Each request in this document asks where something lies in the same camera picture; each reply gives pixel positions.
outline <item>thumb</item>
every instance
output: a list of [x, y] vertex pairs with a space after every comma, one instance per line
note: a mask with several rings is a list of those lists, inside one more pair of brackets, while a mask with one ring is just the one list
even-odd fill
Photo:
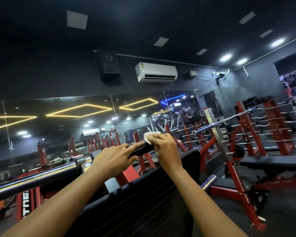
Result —
[[134, 163], [134, 161], [136, 160], [137, 157], [138, 157], [137, 155], [134, 155], [134, 156], [132, 156], [131, 158], [129, 158], [129, 159], [127, 160], [127, 168], [128, 168], [132, 163]]

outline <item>ribbed black backrest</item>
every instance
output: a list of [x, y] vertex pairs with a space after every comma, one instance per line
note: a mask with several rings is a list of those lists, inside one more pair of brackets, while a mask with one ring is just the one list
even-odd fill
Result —
[[[190, 150], [181, 157], [183, 167], [198, 181], [199, 151]], [[190, 237], [192, 228], [192, 216], [180, 193], [158, 167], [86, 206], [66, 236]]]

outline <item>hand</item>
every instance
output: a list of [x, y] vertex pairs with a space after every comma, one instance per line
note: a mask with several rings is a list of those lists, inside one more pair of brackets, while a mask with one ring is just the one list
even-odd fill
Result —
[[156, 156], [169, 176], [183, 169], [177, 144], [170, 134], [150, 135], [147, 139], [153, 143]]
[[90, 169], [97, 169], [103, 173], [105, 181], [117, 176], [126, 170], [134, 161], [137, 155], [132, 156], [128, 159], [129, 155], [140, 146], [143, 142], [138, 142], [128, 147], [128, 144], [124, 143], [120, 146], [112, 146], [103, 149], [103, 151], [98, 154], [92, 163]]

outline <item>black wall-mounted speaker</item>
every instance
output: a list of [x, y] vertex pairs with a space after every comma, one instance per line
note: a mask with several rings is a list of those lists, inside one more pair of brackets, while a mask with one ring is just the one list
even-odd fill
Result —
[[96, 62], [100, 77], [103, 81], [114, 79], [120, 74], [116, 51], [110, 48], [99, 47]]

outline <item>blue led light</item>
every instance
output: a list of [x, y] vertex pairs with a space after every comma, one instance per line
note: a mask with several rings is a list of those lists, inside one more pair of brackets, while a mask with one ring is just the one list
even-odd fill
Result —
[[164, 105], [167, 105], [167, 101], [168, 101], [168, 100], [172, 100], [172, 99], [175, 99], [175, 98], [178, 98], [178, 97], [182, 97], [182, 96], [185, 96], [185, 94], [180, 95], [180, 96], [176, 96], [176, 97], [173, 97], [173, 98], [170, 98], [170, 99], [163, 100], [163, 101], [161, 101], [160, 103], [161, 103], [161, 104], [164, 104]]

